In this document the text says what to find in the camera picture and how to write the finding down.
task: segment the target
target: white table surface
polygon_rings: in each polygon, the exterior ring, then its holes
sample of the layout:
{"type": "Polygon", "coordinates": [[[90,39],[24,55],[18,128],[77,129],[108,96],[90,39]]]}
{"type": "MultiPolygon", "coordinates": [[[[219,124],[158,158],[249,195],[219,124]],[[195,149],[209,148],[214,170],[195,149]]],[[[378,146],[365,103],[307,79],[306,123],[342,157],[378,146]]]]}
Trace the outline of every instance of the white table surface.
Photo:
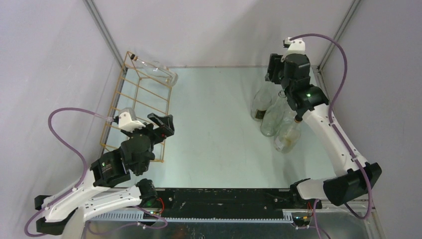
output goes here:
{"type": "MultiPolygon", "coordinates": [[[[266,68],[172,70],[179,74],[169,109],[175,134],[166,141],[165,162],[152,162],[144,175],[121,186],[148,178],[156,187],[287,188],[301,179],[334,176],[327,153],[305,123],[298,144],[282,154],[252,120],[250,104],[266,68]]],[[[126,77],[137,76],[129,71],[126,77]]],[[[311,77],[316,85],[312,72],[311,77]]],[[[279,89],[274,86],[274,97],[279,89]]],[[[118,135],[110,132],[108,142],[124,140],[118,135]]]]}

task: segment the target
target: white bottle label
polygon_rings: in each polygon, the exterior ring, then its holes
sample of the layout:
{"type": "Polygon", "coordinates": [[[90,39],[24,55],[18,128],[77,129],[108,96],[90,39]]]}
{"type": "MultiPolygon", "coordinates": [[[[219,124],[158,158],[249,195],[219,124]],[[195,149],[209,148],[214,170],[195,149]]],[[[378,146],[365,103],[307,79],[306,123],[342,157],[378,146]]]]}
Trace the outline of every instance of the white bottle label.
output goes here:
{"type": "Polygon", "coordinates": [[[283,148],[285,147],[285,145],[280,142],[280,140],[278,139],[278,137],[274,140],[274,145],[276,146],[276,149],[278,151],[283,150],[283,148]]]}

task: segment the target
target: dish rack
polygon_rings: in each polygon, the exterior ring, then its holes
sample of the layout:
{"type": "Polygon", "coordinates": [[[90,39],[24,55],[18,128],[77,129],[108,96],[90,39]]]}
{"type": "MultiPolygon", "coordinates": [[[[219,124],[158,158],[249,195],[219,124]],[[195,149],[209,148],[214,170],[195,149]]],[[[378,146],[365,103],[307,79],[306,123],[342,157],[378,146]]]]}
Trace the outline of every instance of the dish rack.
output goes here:
{"type": "MultiPolygon", "coordinates": [[[[167,116],[172,91],[169,79],[174,80],[175,84],[177,74],[159,65],[158,62],[150,63],[140,60],[134,53],[127,51],[108,116],[115,117],[119,110],[126,107],[134,108],[136,117],[141,122],[153,123],[147,118],[150,113],[167,116]]],[[[116,123],[106,122],[100,139],[103,153],[119,148],[121,142],[127,139],[128,137],[120,132],[116,123]]],[[[154,146],[153,152],[156,158],[152,162],[164,162],[165,145],[166,141],[163,141],[154,146]]]]}

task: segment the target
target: white wall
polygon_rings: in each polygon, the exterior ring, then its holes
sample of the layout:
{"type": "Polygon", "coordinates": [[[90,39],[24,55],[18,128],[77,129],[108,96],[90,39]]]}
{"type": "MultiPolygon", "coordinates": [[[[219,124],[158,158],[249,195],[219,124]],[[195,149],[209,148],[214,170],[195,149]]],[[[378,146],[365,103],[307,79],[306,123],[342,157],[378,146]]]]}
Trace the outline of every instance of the white wall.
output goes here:
{"type": "MultiPolygon", "coordinates": [[[[333,36],[351,0],[100,0],[119,51],[137,48],[169,66],[267,65],[288,36],[333,36]]],[[[328,43],[307,42],[312,64],[328,43]]]]}
{"type": "MultiPolygon", "coordinates": [[[[119,67],[81,0],[0,1],[0,42],[0,238],[19,239],[34,197],[81,174],[79,158],[48,130],[50,112],[107,114],[119,67]]],[[[89,163],[97,159],[101,120],[62,113],[53,126],[89,163]]]]}
{"type": "MultiPolygon", "coordinates": [[[[383,173],[375,206],[389,239],[421,238],[422,1],[363,1],[341,39],[349,61],[338,120],[356,147],[383,173]]],[[[341,55],[330,58],[331,95],[342,76],[341,55]]]]}

